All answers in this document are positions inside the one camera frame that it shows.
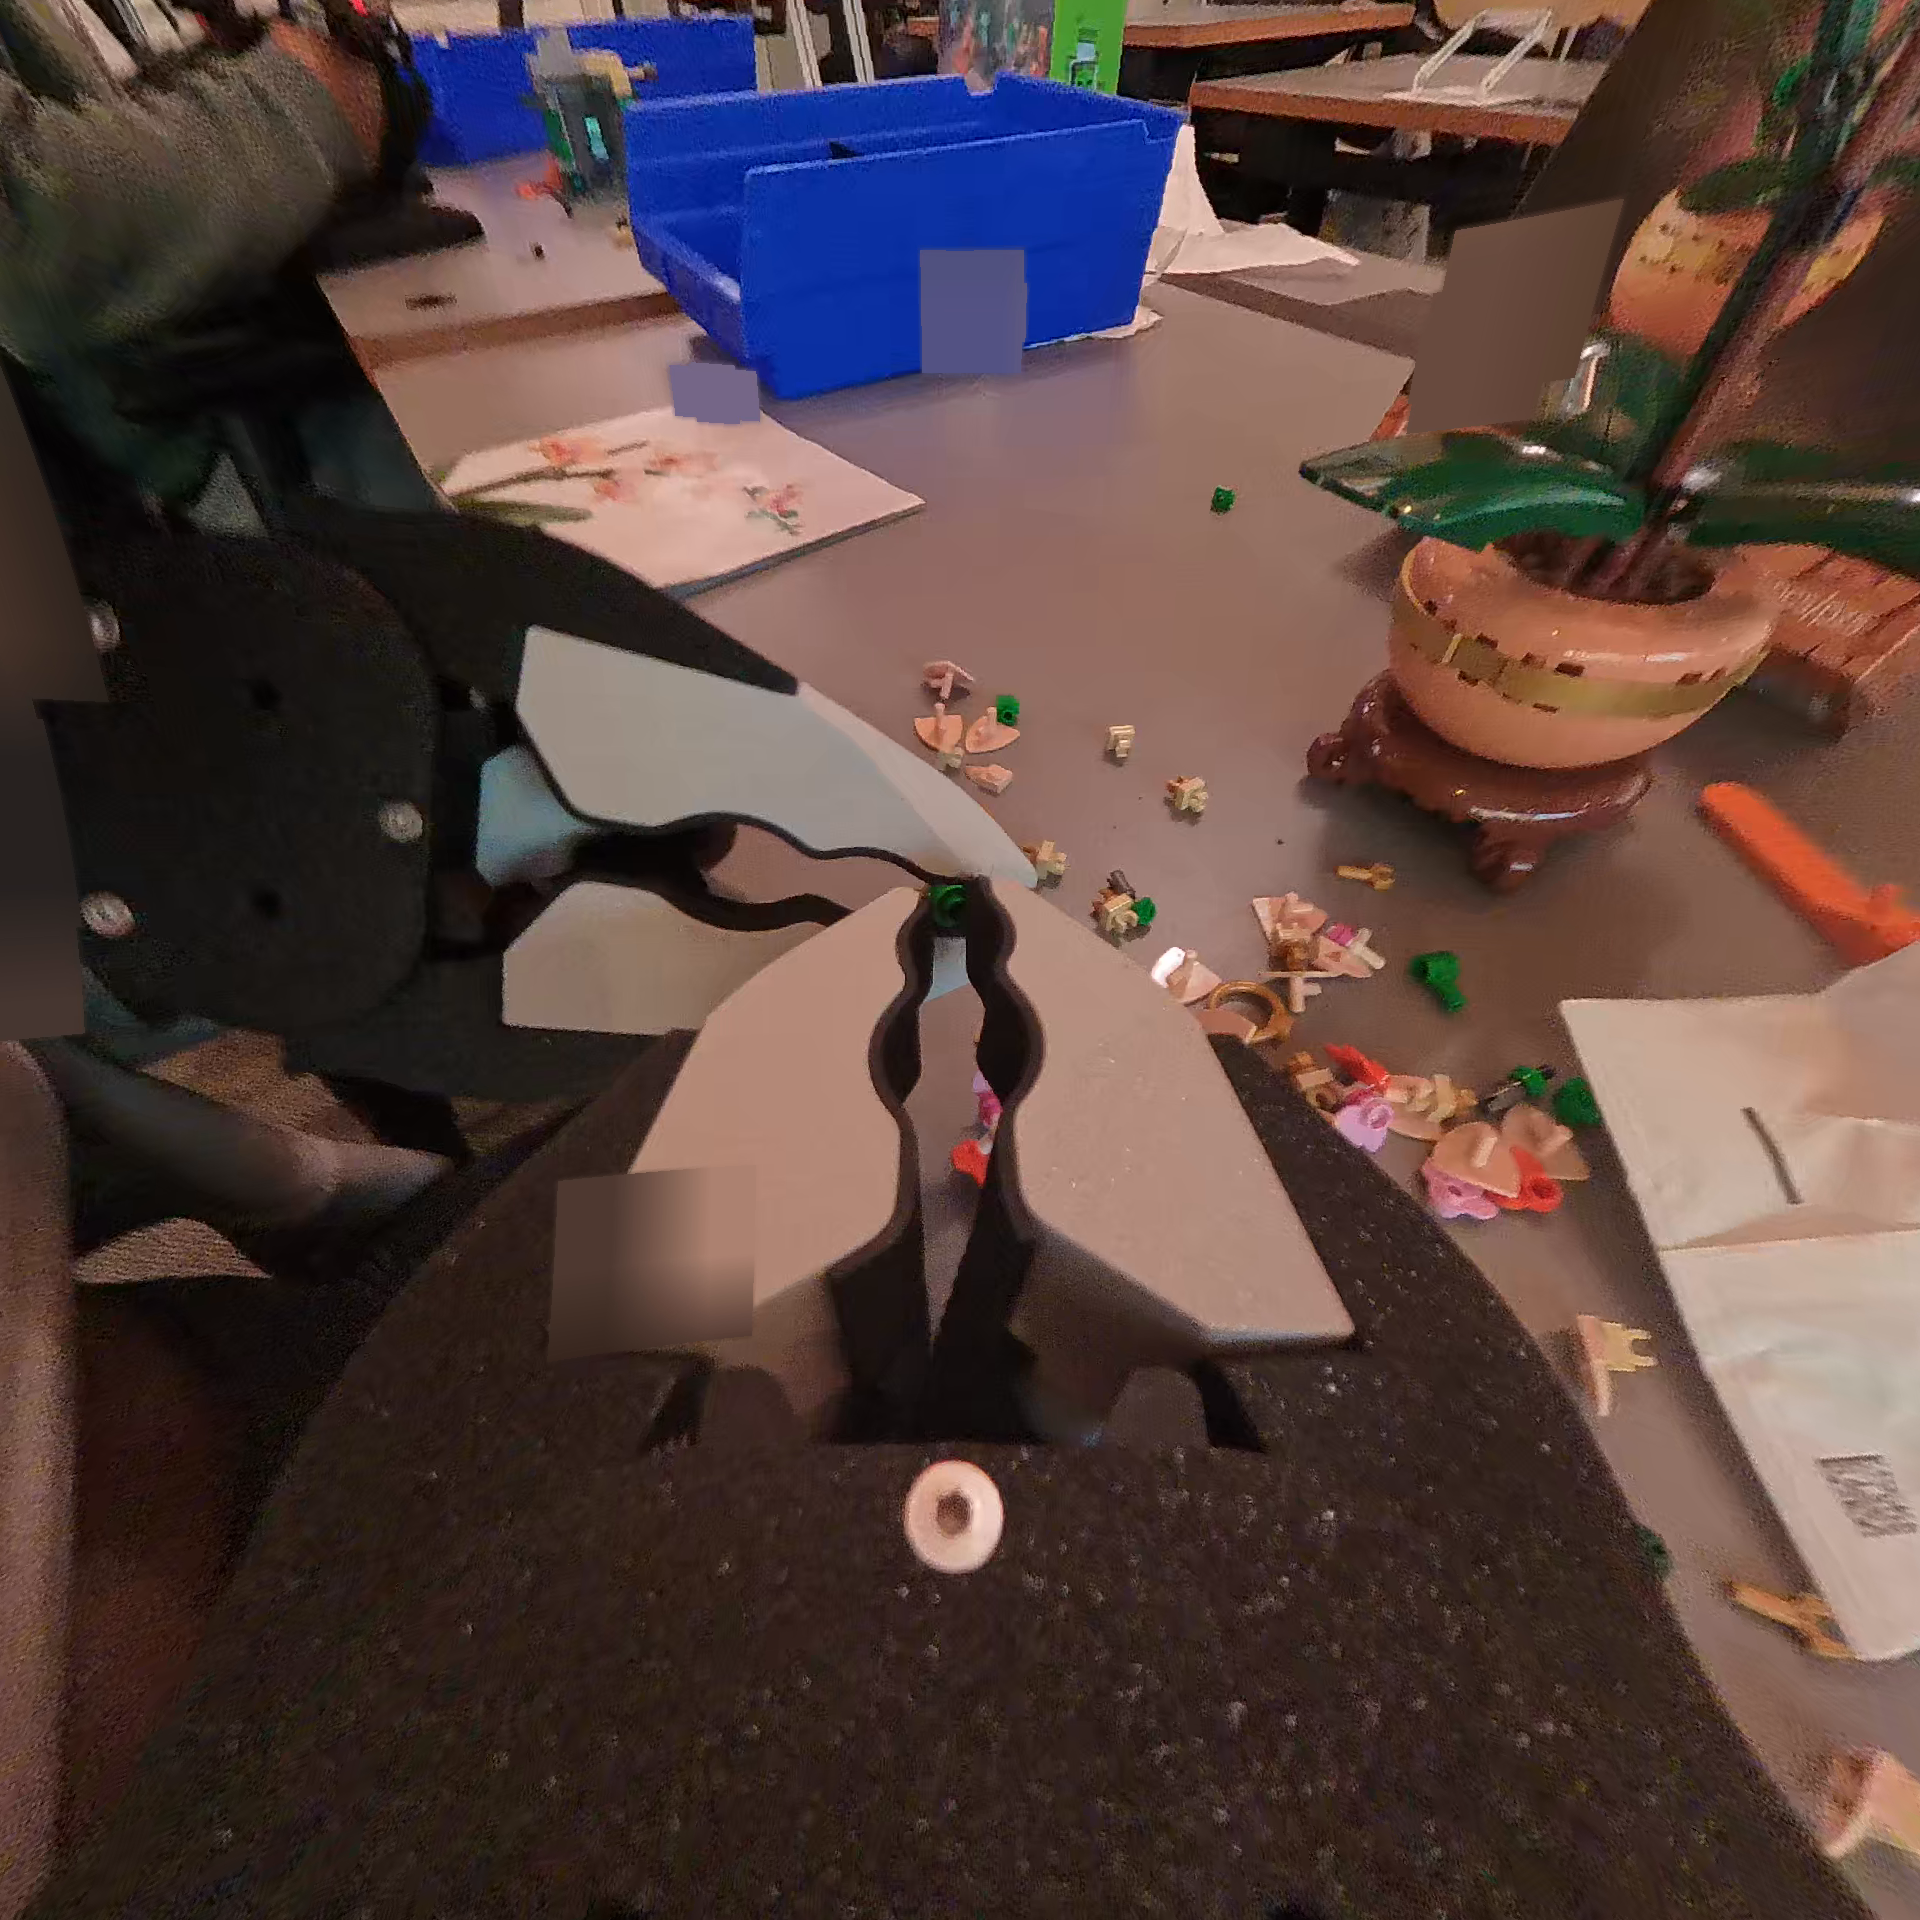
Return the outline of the scattered tan brick pieces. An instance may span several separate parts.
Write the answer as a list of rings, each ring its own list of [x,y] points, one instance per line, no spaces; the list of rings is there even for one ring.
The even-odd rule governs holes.
[[[1228,1177],[1231,1208],[1251,1206],[1264,1181],[1256,1141],[1229,1100],[1208,1092],[1206,1071],[1212,1040],[1245,1053],[1262,1046],[1208,1036],[1197,1020],[1206,995],[1221,980],[1266,980],[1295,1024],[1328,979],[1383,966],[1365,928],[1333,921],[1298,894],[1262,896],[1256,907],[1266,940],[1260,971],[1221,976],[1179,949],[1167,966],[1144,973],[1020,886],[972,888],[967,924],[950,936],[964,949],[983,1025],[975,1128],[954,1147],[954,1169],[981,1191],[1003,1189],[1028,1208],[1026,1221],[1040,1219],[1042,1199],[1060,1203],[1075,1227],[1087,1227],[1116,1195],[1176,1208],[1208,1173]],[[1365,1153],[1392,1133],[1422,1139],[1423,1189],[1439,1216],[1550,1213],[1565,1181],[1588,1175],[1570,1128],[1525,1100],[1494,1116],[1490,1097],[1467,1104],[1445,1073],[1389,1071],[1338,1045],[1325,1063],[1287,1071]]]

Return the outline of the wooden top table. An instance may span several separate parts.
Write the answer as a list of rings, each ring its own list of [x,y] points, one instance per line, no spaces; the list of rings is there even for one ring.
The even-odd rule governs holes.
[[[1420,79],[1429,60],[1392,55],[1251,78],[1197,79],[1188,112],[1242,113],[1287,125],[1378,128],[1509,147],[1557,147],[1597,83],[1602,61],[1453,56]]]

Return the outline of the white instruction booklet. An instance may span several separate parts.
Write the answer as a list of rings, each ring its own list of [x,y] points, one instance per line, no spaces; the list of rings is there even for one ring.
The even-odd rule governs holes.
[[[774,419],[694,423],[664,407],[466,452],[439,491],[683,597],[923,509]]]

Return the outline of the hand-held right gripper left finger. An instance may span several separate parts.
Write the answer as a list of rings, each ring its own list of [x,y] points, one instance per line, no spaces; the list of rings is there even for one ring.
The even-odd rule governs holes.
[[[923,896],[782,953],[703,1024],[631,1166],[746,1205],[752,1320],[709,1356],[783,1388],[911,1388],[923,1365]]]

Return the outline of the grey desk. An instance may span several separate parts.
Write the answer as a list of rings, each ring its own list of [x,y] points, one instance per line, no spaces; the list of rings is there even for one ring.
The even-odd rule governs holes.
[[[322,281],[424,469],[664,404],[670,365],[703,352],[680,316],[656,317],[624,237],[519,199],[519,177],[504,163],[442,177],[485,244]],[[1916,694],[1840,737],[1738,694],[1661,750],[1626,827],[1562,845],[1512,896],[1476,883],[1445,823],[1303,784],[1307,744],[1378,670],[1402,542],[1303,484],[1298,461],[1360,438],[1402,360],[1219,293],[1158,285],[1149,331],[1036,352],[1020,376],[766,399],[923,509],[717,588],[702,613],[895,740],[928,711],[925,660],[1014,692],[1028,717],[989,812],[1014,840],[1060,843],[1075,919],[1108,871],[1158,900],[1158,941],[1126,950],[1141,966],[1182,943],[1239,973],[1260,955],[1255,896],[1370,903],[1360,926],[1392,965],[1316,1000],[1304,1041],[1474,1088],[1522,1063],[1574,1070],[1562,1000],[1805,992],[1835,973],[1696,816],[1706,784],[1754,784],[1916,903]],[[1208,513],[1212,486],[1237,488],[1231,513]],[[1403,973],[1430,949],[1463,963],[1463,1014]],[[1663,1536],[1672,1612],[1767,1771],[1800,1807],[1844,1745],[1916,1771],[1916,1662],[1823,1662],[1723,1597],[1725,1577],[1813,1581],[1696,1368],[1619,1166],[1597,1147],[1590,1163],[1557,1216],[1446,1232],[1564,1380],[1580,1312],[1653,1332],[1660,1368],[1620,1377],[1590,1430]]]

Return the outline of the blue plastic bin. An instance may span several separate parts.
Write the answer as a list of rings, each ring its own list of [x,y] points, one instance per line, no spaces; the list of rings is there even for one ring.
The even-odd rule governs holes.
[[[656,72],[638,97],[686,100],[755,92],[755,32],[747,16],[624,16],[564,27],[576,52],[606,49]],[[421,165],[466,167],[535,153],[544,121],[532,97],[536,30],[414,36],[416,72],[429,97]]]
[[[639,265],[782,399],[922,371],[922,253],[1024,257],[1024,348],[1117,329],[1184,119],[1003,72],[627,113]]]

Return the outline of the grey brick tower model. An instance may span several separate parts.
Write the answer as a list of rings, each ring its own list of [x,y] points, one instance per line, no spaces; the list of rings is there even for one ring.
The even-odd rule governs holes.
[[[627,191],[627,113],[656,78],[651,61],[606,46],[582,49],[557,27],[536,32],[527,79],[549,150],[549,199],[572,212]]]

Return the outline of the white paper bag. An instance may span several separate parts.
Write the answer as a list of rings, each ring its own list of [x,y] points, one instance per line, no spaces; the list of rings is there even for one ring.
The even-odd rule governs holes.
[[[1917,1222],[1917,949],[1816,992],[1570,999],[1653,1246]]]
[[[1917,1648],[1917,1236],[1702,1239],[1661,1267],[1702,1373],[1840,1635]]]

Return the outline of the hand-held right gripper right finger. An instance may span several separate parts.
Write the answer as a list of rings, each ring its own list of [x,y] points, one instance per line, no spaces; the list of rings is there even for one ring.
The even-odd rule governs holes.
[[[1091,1437],[1141,1372],[1351,1343],[1205,1025],[1007,880],[968,886],[964,928],[999,1124],[938,1331],[938,1425]]]

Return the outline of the clear acrylic stand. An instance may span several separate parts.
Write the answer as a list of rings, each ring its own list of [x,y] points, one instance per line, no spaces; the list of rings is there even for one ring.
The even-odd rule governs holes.
[[[1574,60],[1572,32],[1555,4],[1482,9],[1439,38],[1402,97],[1574,112],[1592,96],[1605,63]]]

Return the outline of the person's left forearm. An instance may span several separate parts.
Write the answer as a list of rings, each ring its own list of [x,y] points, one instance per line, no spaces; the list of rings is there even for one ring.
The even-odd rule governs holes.
[[[402,176],[424,89],[381,4],[136,61],[92,4],[5,4],[5,371],[110,412],[216,350],[317,337],[306,257]]]

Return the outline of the orange brick separator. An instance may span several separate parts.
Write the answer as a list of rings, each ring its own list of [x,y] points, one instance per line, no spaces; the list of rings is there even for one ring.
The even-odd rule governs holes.
[[[1917,941],[1917,911],[1891,885],[1867,886],[1748,784],[1715,781],[1696,809],[1746,869],[1856,969]]]

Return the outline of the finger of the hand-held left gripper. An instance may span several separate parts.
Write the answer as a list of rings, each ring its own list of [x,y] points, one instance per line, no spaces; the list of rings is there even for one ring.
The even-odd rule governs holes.
[[[816,894],[759,903],[703,880],[576,878],[504,950],[500,1022],[616,1038],[846,1024],[900,985],[899,931],[899,886],[846,907]]]
[[[530,628],[515,713],[526,742],[482,773],[482,880],[549,878],[592,827],[746,823],[814,856],[885,856],[932,880],[1034,886],[968,792],[847,708]]]

